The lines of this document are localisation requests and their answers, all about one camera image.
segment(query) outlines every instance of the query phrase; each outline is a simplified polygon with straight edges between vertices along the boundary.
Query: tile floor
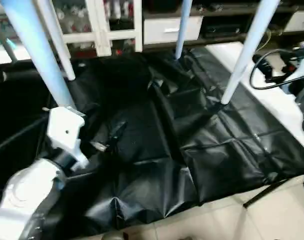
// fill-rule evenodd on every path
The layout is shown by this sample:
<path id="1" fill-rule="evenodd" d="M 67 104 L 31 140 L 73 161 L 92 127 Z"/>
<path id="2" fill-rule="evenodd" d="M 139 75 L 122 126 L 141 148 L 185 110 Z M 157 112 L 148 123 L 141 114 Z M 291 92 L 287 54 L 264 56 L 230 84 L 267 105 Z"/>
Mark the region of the tile floor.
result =
<path id="1" fill-rule="evenodd" d="M 247 210 L 242 203 L 265 187 L 124 231 L 130 240 L 304 240 L 303 181 L 304 176 L 290 180 Z"/>

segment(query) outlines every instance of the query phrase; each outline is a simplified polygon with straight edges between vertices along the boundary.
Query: black tarp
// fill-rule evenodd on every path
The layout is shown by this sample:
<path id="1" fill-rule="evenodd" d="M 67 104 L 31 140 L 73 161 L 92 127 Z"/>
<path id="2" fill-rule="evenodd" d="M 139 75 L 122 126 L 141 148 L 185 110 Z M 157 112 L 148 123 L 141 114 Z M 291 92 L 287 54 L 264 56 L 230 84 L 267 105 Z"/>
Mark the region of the black tarp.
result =
<path id="1" fill-rule="evenodd" d="M 230 73 L 203 47 L 184 52 L 179 61 L 169 51 L 78 63 L 68 87 L 79 110 L 94 109 L 88 138 L 104 142 L 120 121 L 127 128 L 113 152 L 92 155 L 91 166 L 70 178 L 47 218 L 44 238 L 147 224 L 304 173 L 304 148 L 243 86 L 229 105 L 219 104 Z M 44 85 L 38 87 L 31 90 L 19 79 L 0 84 L 3 137 L 10 120 L 45 105 Z M 3 93 L 6 88 L 20 97 Z M 19 146 L 24 150 L 0 155 L 6 176 L 22 167 L 18 161 L 33 161 L 25 154 L 35 152 L 38 137 L 27 135 L 25 147 Z"/>

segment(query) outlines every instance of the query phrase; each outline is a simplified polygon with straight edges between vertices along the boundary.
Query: white metal leg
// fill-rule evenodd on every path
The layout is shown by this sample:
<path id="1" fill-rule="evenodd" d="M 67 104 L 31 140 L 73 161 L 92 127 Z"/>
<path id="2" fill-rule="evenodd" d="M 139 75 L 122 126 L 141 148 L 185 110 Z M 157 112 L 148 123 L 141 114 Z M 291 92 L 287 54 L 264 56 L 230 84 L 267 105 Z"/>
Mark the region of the white metal leg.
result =
<path id="1" fill-rule="evenodd" d="M 133 0 L 134 3 L 134 30 L 135 37 L 135 51 L 141 52 L 143 49 L 142 38 L 142 0 Z"/>
<path id="2" fill-rule="evenodd" d="M 5 13 L 24 44 L 54 100 L 75 107 L 31 0 L 1 0 Z"/>
<path id="3" fill-rule="evenodd" d="M 239 56 L 234 71 L 228 81 L 221 103 L 228 104 L 241 81 L 247 64 L 251 61 L 258 44 L 260 43 L 268 24 L 270 23 L 280 0 L 261 0 L 254 20 L 248 31 L 244 47 Z"/>
<path id="4" fill-rule="evenodd" d="M 69 80 L 75 79 L 75 73 L 69 59 L 69 56 L 66 54 L 65 43 L 60 34 L 60 29 L 56 23 L 56 14 L 52 10 L 52 6 L 50 4 L 51 0 L 38 0 L 38 4 L 40 6 L 40 11 L 43 15 L 46 27 L 48 32 L 51 35 L 52 41 L 56 48 L 57 54 L 61 60 L 63 68 L 66 72 L 67 78 Z"/>
<path id="5" fill-rule="evenodd" d="M 105 14 L 104 2 L 102 0 L 95 1 L 95 9 L 97 15 L 97 21 L 100 28 L 100 37 L 101 37 L 101 44 L 103 50 L 103 56 L 110 56 L 112 55 L 110 39 L 108 38 L 107 33 L 109 32 L 109 22 L 108 18 Z"/>
<path id="6" fill-rule="evenodd" d="M 88 18 L 91 23 L 92 31 L 95 34 L 95 48 L 96 48 L 96 54 L 98 56 L 104 56 L 103 48 L 102 48 L 102 41 L 100 36 L 100 25 L 97 20 L 97 14 L 96 14 L 96 6 L 95 6 L 95 0 L 85 0 L 87 11 L 88 11 Z"/>
<path id="7" fill-rule="evenodd" d="M 61 25 L 60 25 L 60 22 L 58 21 L 58 18 L 56 16 L 56 12 L 55 12 L 55 8 L 54 8 L 54 5 L 53 5 L 53 1 L 52 0 L 49 0 L 49 3 L 51 5 L 51 9 L 52 9 L 52 13 L 54 14 L 55 16 L 55 22 L 56 22 L 56 26 L 58 27 L 59 29 L 59 33 L 61 35 L 61 37 L 63 38 L 63 31 L 61 29 Z M 68 58 L 70 59 L 71 58 L 71 54 L 70 54 L 70 50 L 68 49 L 67 45 L 65 44 L 65 50 L 66 50 L 66 54 L 68 55 Z"/>

